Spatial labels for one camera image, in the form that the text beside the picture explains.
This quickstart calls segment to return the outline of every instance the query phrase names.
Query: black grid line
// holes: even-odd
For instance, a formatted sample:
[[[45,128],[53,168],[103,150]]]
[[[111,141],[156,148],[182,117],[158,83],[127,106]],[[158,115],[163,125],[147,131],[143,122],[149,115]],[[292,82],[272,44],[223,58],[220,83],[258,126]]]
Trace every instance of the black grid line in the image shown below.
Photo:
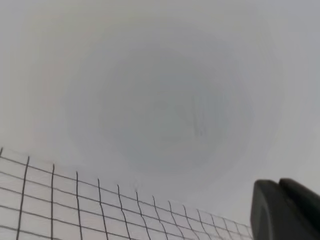
[[[139,207],[139,211],[140,211],[140,216],[143,219],[143,222],[144,222],[144,225],[145,225],[146,233],[148,235],[149,240],[151,240],[146,220],[145,220],[144,216],[142,215],[142,211],[141,211],[141,207],[140,207],[140,204],[139,204],[139,198],[138,198],[138,192],[137,191],[135,192],[135,195],[136,195],[136,202],[138,203],[138,207]]]
[[[229,237],[233,240],[233,237],[232,237],[231,233],[228,231],[228,226],[227,226],[226,220],[223,219],[223,222],[224,222],[224,225],[225,225],[225,229],[227,230],[227,232],[229,234]]]
[[[127,223],[127,218],[126,218],[124,209],[122,208],[122,202],[121,202],[121,197],[120,197],[120,187],[119,187],[119,185],[117,185],[117,186],[118,186],[118,196],[119,196],[119,202],[120,202],[120,206],[121,206],[121,212],[123,214],[123,218],[124,218],[124,222],[125,222],[125,228],[126,228],[126,231],[128,233],[129,239],[131,239],[130,233],[129,233],[129,228],[128,228],[128,223]]]
[[[200,215],[199,210],[197,209],[196,211],[197,211],[198,214],[199,214],[199,219],[200,219],[200,223],[201,223],[201,226],[202,226],[202,228],[203,228],[203,231],[208,235],[209,239],[212,240],[210,234],[207,233],[207,231],[206,231],[206,229],[205,229],[205,227],[204,227],[204,225],[203,225],[203,223],[202,223],[201,215]]]
[[[217,229],[217,227],[216,227],[216,225],[215,225],[215,221],[214,221],[213,215],[210,214],[210,216],[211,216],[212,223],[213,223],[213,225],[214,225],[214,229],[215,229],[216,233],[218,234],[219,238],[222,239],[222,237],[220,236],[220,234],[219,234],[219,232],[218,232],[218,229]]]
[[[7,188],[3,188],[3,187],[0,187],[1,190],[5,190],[5,191],[9,191],[9,192],[12,192],[12,193],[15,193],[15,194],[21,194],[20,192],[18,191],[14,191],[14,190],[11,190],[11,189],[7,189]],[[43,202],[46,202],[46,203],[50,203],[51,201],[49,200],[46,200],[46,199],[42,199],[42,198],[39,198],[39,197],[35,197],[35,196],[31,196],[31,195],[28,195],[28,194],[25,194],[26,197],[28,198],[32,198],[32,199],[36,199],[36,200],[39,200],[39,201],[43,201]],[[64,205],[64,204],[61,204],[59,202],[53,202],[53,204],[56,204],[56,205],[59,205],[59,206],[62,206],[62,207],[65,207],[65,208],[68,208],[68,209],[73,209],[73,210],[78,210],[78,208],[76,207],[71,207],[71,206],[68,206],[68,205]],[[102,217],[102,214],[98,214],[96,212],[91,212],[91,211],[87,211],[87,210],[83,210],[83,209],[80,209],[80,212],[84,212],[84,213],[88,213],[88,214],[93,214],[93,215],[96,215],[96,216],[100,216]],[[43,217],[43,218],[46,218],[46,219],[49,219],[48,217],[46,216],[42,216],[42,215],[37,215],[36,213],[30,213],[30,212],[24,212],[24,213],[29,213],[30,215],[35,215],[37,217]],[[105,218],[108,218],[108,219],[112,219],[112,220],[116,220],[116,221],[119,221],[119,222],[122,222],[122,223],[125,223],[124,220],[122,219],[118,219],[118,218],[115,218],[115,217],[111,217],[111,216],[104,216]],[[62,221],[60,219],[53,219],[54,221],[58,221],[58,222],[61,222],[61,223],[65,223],[65,224],[70,224],[70,225],[73,225],[73,226],[76,226],[76,227],[80,227],[78,224],[74,224],[74,223],[71,223],[71,222],[67,222],[67,221]],[[134,225],[134,226],[137,226],[137,227],[144,227],[143,225],[139,225],[137,223],[134,223],[134,222],[129,222],[127,221],[128,224],[131,224],[131,225]],[[89,227],[85,227],[85,226],[81,226],[82,228],[86,228],[86,229],[90,229],[90,230],[96,230],[98,232],[101,232],[100,230],[98,229],[93,229],[93,228],[89,228]],[[155,228],[151,228],[151,227],[148,227],[148,229],[150,230],[153,230],[155,232],[158,232],[158,233],[164,233],[163,231],[160,231],[158,229],[155,229]],[[127,236],[123,236],[123,235],[118,235],[118,234],[115,234],[115,233],[112,233],[112,232],[108,232],[108,234],[110,235],[114,235],[114,236],[118,236],[118,237],[122,237],[122,238],[126,238],[126,239],[129,239],[129,237]],[[172,236],[175,236],[175,237],[179,237],[181,238],[181,236],[179,235],[176,235],[176,234],[173,234],[173,233],[168,233],[168,235],[172,235]],[[186,239],[186,240],[194,240],[193,238],[188,238],[188,237],[183,237],[183,239]]]
[[[188,219],[188,217],[187,217],[188,215],[187,215],[187,210],[186,210],[185,205],[182,205],[182,206],[183,206],[183,208],[184,208],[186,221],[188,222],[191,231],[194,233],[194,235],[196,235],[196,238],[197,238],[198,240],[200,240],[198,234],[196,234],[195,230],[192,228],[192,226],[191,226],[191,224],[190,224],[190,222],[189,222],[189,219]]]
[[[238,225],[234,222],[234,224],[235,224],[235,227],[236,227],[236,231],[240,234],[240,231],[239,231],[239,227],[238,227]]]
[[[8,229],[8,230],[15,231],[15,232],[18,231],[18,229],[13,228],[13,227],[10,227],[10,226],[0,225],[0,228],[1,228],[1,229]],[[42,234],[30,232],[30,231],[20,230],[20,232],[21,232],[21,233],[24,233],[24,234],[29,234],[29,235],[32,235],[32,236],[40,237],[40,238],[50,239],[49,236],[45,236],[45,235],[42,235]]]
[[[53,164],[51,175],[51,240],[54,239],[54,174],[55,165]]]
[[[13,159],[9,159],[9,158],[3,157],[3,156],[0,156],[0,158],[1,158],[1,159],[8,160],[8,161],[13,162],[13,163],[16,163],[16,164],[19,164],[19,165],[22,165],[22,166],[25,166],[25,165],[26,165],[26,164],[21,163],[21,162],[19,162],[19,161],[16,161],[16,160],[13,160]],[[47,171],[47,170],[44,170],[44,169],[41,169],[41,168],[38,168],[38,167],[35,167],[35,166],[31,166],[31,165],[30,165],[30,166],[28,166],[28,167],[29,167],[30,169],[35,169],[35,170],[39,170],[39,171],[44,172],[44,173],[51,174],[50,171]],[[57,177],[61,177],[61,178],[68,179],[68,180],[72,180],[72,181],[75,181],[75,182],[78,181],[79,183],[82,183],[82,184],[85,184],[85,185],[88,185],[88,186],[92,186],[92,187],[95,187],[95,188],[97,188],[97,189],[99,188],[97,185],[94,185],[94,184],[89,183],[89,182],[77,180],[77,179],[72,178],[72,177],[68,177],[68,176],[64,176],[64,175],[60,175],[60,174],[54,174],[54,175],[57,176]],[[118,192],[114,192],[114,191],[111,191],[111,190],[109,190],[109,189],[105,189],[105,188],[103,188],[103,187],[101,187],[100,189],[101,189],[102,191],[106,191],[106,192],[109,192],[109,193],[111,193],[111,194],[115,194],[115,195],[117,195],[117,196],[120,195],[120,196],[123,197],[123,198],[136,201],[136,199],[133,198],[133,197],[129,197],[129,196],[126,196],[126,195],[123,195],[123,194],[119,194]],[[150,204],[150,203],[148,203],[148,202],[141,201],[141,200],[139,200],[139,202],[142,203],[142,204],[148,205],[148,206],[150,206],[150,207],[153,207],[153,208],[156,207],[157,209],[160,209],[160,210],[163,210],[163,211],[165,211],[165,212],[170,213],[170,211],[169,211],[168,209],[165,209],[165,208],[162,208],[162,207],[159,207],[159,206],[155,206],[154,204]],[[214,214],[211,214],[211,213],[205,212],[205,211],[201,211],[201,212],[204,212],[204,213],[206,213],[206,214],[210,214],[210,215],[214,216],[215,218],[225,219],[225,220],[234,222],[234,223],[236,223],[236,224],[239,225],[239,226],[248,227],[248,226],[245,225],[245,224],[242,224],[242,223],[233,221],[233,220],[228,219],[228,218],[226,218],[226,217],[221,217],[221,216],[218,216],[218,215],[214,215]],[[177,216],[183,217],[183,218],[186,218],[186,217],[187,217],[187,218],[190,219],[190,220],[193,220],[193,221],[196,221],[196,222],[200,223],[200,221],[199,221],[198,219],[192,218],[192,217],[190,217],[190,216],[185,216],[185,215],[183,215],[183,214],[180,214],[180,213],[174,212],[174,211],[173,211],[172,213],[175,214],[175,215],[177,215]],[[207,223],[207,222],[203,222],[203,224],[213,226],[212,224]]]
[[[164,231],[164,234],[165,234],[165,238],[166,238],[166,240],[168,240],[168,235],[167,235],[167,232],[166,232],[165,226],[164,226],[164,224],[161,222],[161,219],[160,219],[159,214],[158,214],[158,211],[157,211],[155,197],[154,197],[154,196],[152,196],[152,198],[153,198],[154,210],[155,210],[155,212],[156,212],[156,215],[158,216],[159,223],[162,225],[162,228],[163,228],[163,231]]]
[[[0,208],[9,209],[9,210],[16,211],[16,212],[19,212],[19,211],[20,211],[19,209],[15,209],[15,208],[13,208],[13,207],[8,207],[8,206],[3,206],[3,205],[0,205]],[[51,219],[50,217],[42,216],[42,215],[40,215],[40,214],[36,214],[36,213],[29,212],[29,211],[25,211],[25,210],[23,210],[22,213],[28,214],[28,215],[32,215],[32,216],[36,216],[36,217],[43,218],[43,219],[47,219],[47,220],[50,220],[50,219]],[[80,227],[78,224],[75,224],[75,223],[72,223],[72,222],[63,221],[63,220],[55,219],[55,218],[54,218],[53,220],[56,221],[56,222],[60,222],[60,223],[62,223],[62,224],[67,224],[67,225],[72,225],[72,226],[75,226],[75,227]],[[95,228],[92,228],[92,227],[88,227],[88,226],[81,226],[81,228],[83,228],[83,229],[88,229],[88,230],[92,230],[92,231],[96,231],[96,232],[100,232],[100,233],[105,233],[105,231],[102,231],[102,230],[99,230],[99,229],[95,229]],[[34,233],[34,232],[29,232],[29,233],[30,233],[31,235],[35,235],[35,236],[39,236],[39,237],[51,239],[51,236],[45,236],[45,235],[41,235],[41,234]],[[113,236],[117,236],[117,237],[121,237],[121,238],[125,238],[125,239],[129,239],[127,236],[123,236],[123,235],[116,234],[116,233],[113,233],[113,232],[108,232],[108,234],[113,235]]]
[[[206,234],[206,235],[209,237],[210,240],[212,240],[212,237],[214,237],[214,238],[217,238],[217,237],[218,237],[218,238],[220,238],[220,239],[222,239],[222,240],[224,240],[224,239],[227,240],[227,238],[224,238],[224,237],[220,236],[220,234],[219,234],[219,232],[218,232],[217,229],[226,230],[226,231],[229,233],[230,237],[231,237],[231,233],[234,233],[234,234],[236,234],[236,235],[239,235],[242,240],[244,239],[244,237],[249,238],[249,239],[252,239],[250,227],[248,227],[248,226],[245,225],[245,224],[237,223],[237,222],[235,222],[235,221],[232,221],[232,220],[229,220],[229,219],[220,217],[220,216],[215,216],[215,215],[212,215],[212,214],[207,213],[207,212],[205,212],[205,211],[199,211],[198,209],[197,209],[197,212],[198,212],[198,215],[199,215],[199,219],[195,219],[195,218],[192,218],[192,217],[188,216],[187,210],[186,210],[186,208],[185,208],[184,205],[183,205],[183,207],[184,207],[184,213],[185,213],[185,215],[183,215],[183,214],[181,214],[181,213],[178,213],[178,212],[174,212],[174,211],[172,210],[172,206],[171,206],[170,201],[168,201],[168,203],[169,203],[169,208],[170,208],[170,210],[168,210],[168,209],[165,209],[165,208],[163,208],[163,207],[157,206],[154,196],[152,196],[152,198],[153,198],[153,204],[151,204],[151,203],[144,202],[144,201],[140,200],[137,191],[136,191],[136,198],[129,197],[129,196],[126,196],[126,195],[120,193],[120,187],[119,187],[119,185],[117,186],[117,187],[118,187],[118,189],[117,189],[118,191],[117,191],[117,192],[110,191],[110,190],[108,190],[108,189],[105,189],[105,188],[102,188],[102,187],[101,187],[101,184],[100,184],[100,180],[99,180],[99,179],[98,179],[98,184],[97,184],[97,185],[91,184],[91,183],[88,183],[88,182],[79,180],[78,172],[76,172],[76,179],[74,179],[74,178],[72,178],[72,177],[68,177],[68,176],[63,176],[63,175],[60,175],[60,174],[56,174],[56,173],[55,173],[55,166],[54,166],[54,165],[52,166],[52,171],[48,171],[48,170],[44,170],[44,169],[41,169],[41,168],[39,168],[39,167],[36,167],[36,166],[34,166],[34,164],[29,164],[29,161],[30,161],[30,158],[29,158],[29,157],[28,157],[27,163],[25,164],[25,163],[22,163],[22,162],[19,162],[19,161],[16,161],[16,160],[13,160],[13,159],[4,157],[4,156],[2,156],[2,153],[3,153],[3,148],[0,149],[0,159],[6,160],[6,161],[9,161],[9,162],[12,162],[12,163],[21,165],[21,166],[25,166],[25,172],[24,172],[25,174],[24,174],[24,178],[22,178],[22,177],[15,176],[15,175],[10,174],[10,173],[3,172],[3,171],[1,171],[1,169],[0,169],[0,174],[7,175],[7,176],[10,176],[10,177],[13,177],[13,178],[16,178],[16,179],[19,179],[19,180],[22,180],[22,181],[23,181],[22,193],[21,193],[21,192],[18,192],[18,191],[15,191],[15,190],[12,190],[12,189],[7,189],[7,188],[5,188],[5,187],[2,187],[2,186],[1,186],[1,183],[0,183],[0,189],[5,190],[5,191],[9,191],[9,192],[12,192],[12,193],[15,193],[15,194],[18,194],[18,195],[22,195],[22,196],[21,196],[21,201],[23,200],[23,197],[26,196],[26,197],[29,197],[29,198],[32,198],[32,199],[44,201],[44,202],[46,202],[46,203],[49,203],[50,206],[51,206],[51,216],[50,216],[50,217],[47,217],[47,216],[42,216],[42,215],[39,215],[39,214],[36,214],[36,213],[24,211],[24,210],[22,209],[23,203],[21,204],[20,209],[14,209],[14,208],[10,208],[10,207],[7,207],[7,206],[2,206],[1,203],[0,203],[0,207],[7,208],[7,209],[10,209],[10,210],[19,212],[19,221],[20,221],[19,224],[21,224],[21,215],[22,215],[22,213],[24,213],[24,214],[29,214],[29,215],[34,215],[34,216],[37,216],[37,217],[40,217],[40,218],[45,218],[45,219],[50,220],[50,222],[51,222],[51,233],[48,233],[49,236],[43,236],[43,235],[37,234],[37,233],[34,233],[34,234],[33,234],[32,232],[25,231],[25,229],[23,229],[23,230],[21,229],[21,230],[20,230],[19,225],[18,225],[18,228],[17,228],[17,229],[14,229],[14,228],[11,227],[12,230],[14,230],[14,231],[16,230],[16,231],[17,231],[17,236],[18,236],[18,232],[21,232],[21,233],[27,233],[27,234],[31,234],[31,235],[33,234],[34,236],[39,236],[39,237],[43,237],[43,238],[51,239],[51,240],[65,240],[65,239],[59,239],[59,238],[55,238],[55,237],[54,237],[54,228],[53,228],[53,225],[54,225],[54,221],[56,221],[56,222],[60,222],[60,223],[63,223],[63,224],[67,224],[67,225],[72,225],[72,226],[78,227],[79,230],[80,230],[80,239],[81,239],[81,240],[83,240],[82,229],[88,229],[88,230],[92,230],[92,231],[104,233],[104,234],[106,235],[106,240],[109,240],[108,235],[118,236],[118,237],[125,238],[125,239],[129,239],[129,240],[138,240],[138,239],[134,239],[134,238],[131,237],[131,234],[130,234],[130,231],[129,231],[129,228],[128,228],[128,224],[131,224],[131,225],[134,225],[134,226],[138,226],[138,227],[144,228],[144,229],[146,230],[146,232],[147,232],[148,240],[153,240],[153,239],[151,238],[151,236],[150,236],[149,230],[152,230],[152,231],[156,231],[156,232],[165,234],[166,240],[168,240],[168,235],[175,236],[175,237],[178,237],[178,238],[182,238],[183,240],[194,240],[193,238],[185,237],[184,234],[183,234],[183,232],[182,232],[182,229],[191,230],[191,231],[194,233],[194,235],[197,237],[198,240],[200,240],[200,237],[199,237],[199,235],[198,235],[197,233]],[[50,176],[51,176],[51,185],[49,185],[49,184],[47,185],[47,184],[43,184],[43,183],[37,182],[38,180],[37,180],[37,181],[32,181],[32,180],[27,179],[27,169],[29,169],[29,168],[30,168],[30,169],[35,169],[35,170],[41,171],[41,172],[43,172],[43,173],[50,174]],[[57,187],[54,187],[54,176],[61,177],[61,178],[63,178],[63,179],[68,179],[68,180],[71,180],[71,181],[75,181],[75,183],[76,183],[76,194],[74,194],[73,192],[68,192],[68,191],[65,191],[65,190],[61,190],[61,189],[59,189],[59,188],[57,188]],[[40,198],[40,197],[36,197],[36,196],[29,195],[29,194],[25,194],[24,188],[25,188],[27,182],[30,182],[30,183],[33,183],[33,184],[36,184],[36,185],[39,185],[39,186],[42,186],[42,187],[45,187],[45,188],[50,188],[50,191],[51,191],[51,199],[50,199],[50,200],[47,200],[47,199],[42,199],[42,198]],[[97,189],[98,189],[98,192],[99,192],[99,200],[92,199],[92,198],[87,197],[87,196],[79,195],[79,183],[82,183],[82,184],[85,184],[85,185],[88,185],[88,186],[92,186],[92,187],[94,187],[94,188],[97,188]],[[58,192],[61,192],[61,193],[64,193],[64,194],[68,194],[68,195],[71,195],[71,196],[75,196],[75,197],[76,197],[76,202],[77,202],[77,208],[76,208],[76,207],[71,207],[71,206],[68,206],[68,205],[65,205],[65,204],[62,204],[62,203],[60,203],[60,202],[55,202],[55,201],[54,201],[54,191],[58,191]],[[101,197],[101,192],[102,192],[102,191],[106,191],[106,192],[109,192],[109,193],[111,193],[111,194],[117,195],[118,198],[119,198],[120,206],[114,205],[114,204],[110,204],[110,203],[107,203],[107,202],[103,202],[103,201],[102,201],[102,197]],[[80,203],[79,203],[79,202],[80,202],[80,201],[79,201],[80,198],[86,199],[86,200],[89,200],[89,201],[93,201],[93,202],[96,202],[96,203],[99,203],[100,208],[101,208],[101,214],[100,214],[100,213],[97,213],[97,212],[91,212],[91,211],[88,211],[88,210],[81,209],[81,208],[80,208]],[[137,212],[137,211],[133,211],[133,210],[124,208],[124,207],[123,207],[123,204],[122,204],[121,198],[126,198],[126,199],[130,199],[130,200],[133,200],[133,201],[137,202],[139,211]],[[68,208],[68,209],[76,210],[77,213],[78,213],[78,221],[79,221],[79,224],[74,224],[74,223],[71,223],[71,222],[67,222],[67,221],[64,221],[64,220],[61,220],[61,219],[56,219],[56,218],[54,218],[54,213],[53,213],[54,204],[55,204],[55,205],[62,206],[62,207],[65,207],[65,208]],[[110,206],[110,207],[113,207],[113,208],[116,208],[116,209],[120,209],[121,212],[122,212],[122,215],[123,215],[124,220],[123,220],[123,219],[116,218],[116,217],[108,216],[108,213],[107,213],[107,212],[104,212],[103,205],[107,205],[107,206]],[[142,206],[142,205],[147,205],[147,206],[153,207],[154,210],[155,210],[155,212],[156,212],[157,217],[149,216],[149,215],[147,215],[147,214],[143,214],[143,211],[142,211],[142,207],[143,207],[143,206]],[[167,220],[164,220],[164,219],[161,219],[161,218],[160,218],[160,215],[159,215],[159,213],[158,213],[158,210],[163,210],[163,211],[169,213],[169,214],[171,215],[174,223],[172,223],[172,222],[170,222],[170,221],[167,221]],[[131,222],[127,221],[127,218],[126,218],[126,215],[125,215],[125,212],[124,212],[124,211],[128,211],[128,212],[131,212],[131,213],[140,215],[141,218],[143,219],[144,225],[143,225],[143,224],[133,223],[133,222],[131,223]],[[103,219],[103,225],[104,225],[104,230],[102,230],[102,229],[95,229],[95,228],[92,228],[92,227],[84,226],[84,225],[81,223],[81,212],[89,213],[89,214],[92,214],[92,215],[95,215],[95,216],[100,216],[100,217],[102,217],[102,219]],[[200,212],[203,212],[203,213],[206,213],[206,214],[210,214],[210,215],[211,215],[211,218],[212,218],[212,223],[213,223],[213,224],[212,224],[212,223],[208,223],[208,222],[204,222],[204,221],[202,220],[202,218],[201,218]],[[189,227],[179,225],[179,224],[176,222],[175,215],[186,218]],[[221,226],[215,225],[213,216],[215,216],[215,217],[217,217],[217,218],[220,218],[220,219],[223,219],[225,223],[226,223],[226,220],[235,223],[235,225],[236,225],[236,230],[237,230],[237,231],[228,230],[228,226],[227,226],[226,224],[225,224],[225,228],[224,228],[224,227],[221,227]],[[148,227],[145,217],[148,217],[148,218],[151,218],[151,219],[154,219],[154,220],[159,221],[159,223],[162,225],[163,230],[153,229],[152,227]],[[106,218],[107,218],[107,219],[116,220],[116,221],[118,221],[119,223],[124,223],[125,226],[126,226],[126,231],[127,231],[127,235],[128,235],[128,236],[121,235],[121,234],[117,234],[117,233],[114,233],[114,232],[108,232],[108,231],[107,231],[106,220],[105,220]],[[197,229],[197,230],[196,230],[196,229],[193,229],[192,226],[191,226],[191,224],[190,224],[190,221],[189,221],[189,220],[193,220],[193,221],[196,221],[196,222],[200,223],[201,226],[202,226],[202,228],[203,228],[203,231],[202,231],[201,229],[200,229],[200,230],[198,230],[198,229]],[[176,227],[178,228],[179,232],[181,233],[181,235],[176,235],[176,234],[173,234],[173,233],[171,233],[171,232],[168,232],[163,223],[167,223],[167,224],[169,224],[169,225],[176,226]],[[216,229],[216,232],[217,232],[218,236],[216,236],[215,234],[212,234],[212,233],[208,233],[208,232],[206,231],[206,228],[204,227],[204,225],[208,225],[208,226],[214,227],[214,228]],[[241,233],[240,230],[239,230],[239,228],[238,228],[238,226],[244,226],[244,227],[247,229],[248,235]]]
[[[78,217],[79,217],[79,230],[80,230],[80,239],[83,240],[82,237],[82,227],[81,227],[81,217],[80,217],[80,206],[79,206],[79,181],[78,181],[78,171],[76,172],[76,202],[78,206]]]
[[[17,177],[17,176],[14,176],[14,175],[12,175],[12,174],[8,174],[8,173],[5,173],[5,172],[2,172],[2,171],[0,171],[0,173],[1,174],[5,174],[5,175],[8,175],[8,176],[11,176],[11,177],[13,177],[13,178],[17,178],[17,179],[20,179],[20,180],[23,180],[23,178],[21,178],[21,177]],[[38,183],[38,182],[35,182],[35,181],[32,181],[32,180],[26,180],[27,182],[30,182],[30,183],[34,183],[34,184],[37,184],[37,185],[40,185],[40,186],[43,186],[43,187],[48,187],[49,188],[49,186],[47,186],[47,185],[45,185],[45,184],[42,184],[42,183]],[[57,191],[61,191],[62,193],[66,193],[66,194],[70,194],[70,195],[72,195],[72,196],[77,196],[76,194],[74,194],[74,193],[71,193],[71,192],[67,192],[67,191],[63,191],[63,190],[60,190],[60,189],[58,189],[58,188],[53,188],[54,190],[57,190]],[[94,202],[99,202],[99,201],[97,201],[97,200],[95,200],[95,199],[91,199],[91,198],[88,198],[88,197],[84,197],[84,196],[80,196],[80,195],[78,195],[78,197],[79,198],[84,198],[84,199],[87,199],[87,200],[91,200],[91,201],[94,201]],[[72,208],[72,207],[69,207],[69,206],[67,206],[67,205],[64,205],[64,204],[61,204],[61,203],[58,203],[58,202],[54,202],[55,204],[57,204],[57,205],[60,205],[60,206],[62,206],[62,207],[66,207],[66,208],[71,208],[71,209],[75,209],[75,210],[78,210],[77,208]],[[108,205],[108,206],[111,206],[111,207],[115,207],[115,208],[119,208],[119,209],[121,209],[120,207],[118,207],[118,206],[116,206],[116,205],[112,205],[112,204],[109,204],[109,203],[104,203],[104,202],[102,202],[102,204],[105,204],[105,205]],[[137,212],[135,212],[135,211],[132,211],[132,210],[129,210],[129,209],[125,209],[125,208],[123,208],[123,210],[126,210],[126,211],[128,211],[128,212],[131,212],[131,213],[136,213],[136,214],[138,214]],[[93,212],[89,212],[89,211],[85,211],[85,210],[81,210],[80,209],[80,211],[82,211],[82,212],[87,212],[87,213],[91,213],[91,214],[95,214],[96,215],[96,213],[93,213]],[[155,220],[158,220],[157,218],[155,218],[155,217],[152,217],[152,216],[148,216],[148,215],[144,215],[144,214],[142,214],[143,216],[146,216],[146,217],[149,217],[149,218],[152,218],[152,219],[155,219]],[[164,222],[164,223],[168,223],[168,224],[172,224],[171,222],[168,222],[168,221],[164,221],[164,220],[161,220],[162,222]],[[181,226],[181,225],[177,225],[177,224],[175,224],[178,228],[179,228],[179,230],[180,230],[180,228],[184,228],[184,229],[190,229],[190,228],[187,228],[187,227],[185,227],[185,226]]]
[[[252,238],[252,232],[248,226],[245,226],[246,231],[248,232],[249,236]]]
[[[100,180],[99,180],[99,178],[98,178],[98,186],[99,186],[99,201],[100,201],[100,208],[101,208],[104,231],[105,231],[105,238],[106,238],[106,240],[109,240],[108,232],[107,232],[107,226],[106,226],[105,213],[104,213],[104,209],[103,209],[102,203],[101,203],[101,191],[100,191]]]
[[[24,197],[25,197],[25,188],[26,188],[26,179],[27,179],[27,171],[29,166],[30,157],[28,156],[28,160],[25,165],[24,170],[24,178],[23,178],[23,186],[22,186],[22,195],[21,195],[21,205],[20,205],[20,212],[19,212],[19,222],[18,222],[18,229],[16,231],[16,240],[19,240],[20,228],[21,228],[21,217],[22,217],[22,207],[24,205]]]
[[[180,233],[181,233],[182,238],[183,238],[183,239],[185,239],[185,236],[184,236],[183,232],[181,231],[180,227],[177,225],[176,219],[175,219],[174,214],[173,214],[173,212],[172,212],[171,202],[170,202],[170,201],[168,201],[168,203],[169,203],[169,206],[170,206],[170,213],[171,213],[171,216],[172,216],[172,218],[173,218],[173,222],[174,222],[174,224],[175,224],[176,228],[177,228],[177,229],[179,229],[179,231],[180,231]]]

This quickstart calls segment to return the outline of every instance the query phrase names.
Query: grid pattern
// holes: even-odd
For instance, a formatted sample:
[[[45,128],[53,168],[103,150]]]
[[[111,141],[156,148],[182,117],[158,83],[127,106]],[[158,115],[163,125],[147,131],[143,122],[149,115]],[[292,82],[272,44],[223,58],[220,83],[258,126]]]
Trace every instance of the grid pattern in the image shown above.
[[[0,150],[0,239],[251,240],[250,227]]]

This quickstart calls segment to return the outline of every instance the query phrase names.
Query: blurry background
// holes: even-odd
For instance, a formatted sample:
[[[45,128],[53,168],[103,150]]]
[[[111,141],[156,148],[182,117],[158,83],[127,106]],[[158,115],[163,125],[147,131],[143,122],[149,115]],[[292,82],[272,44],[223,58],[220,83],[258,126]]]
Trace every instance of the blurry background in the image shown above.
[[[318,1],[0,3],[0,143],[249,223],[320,192]]]

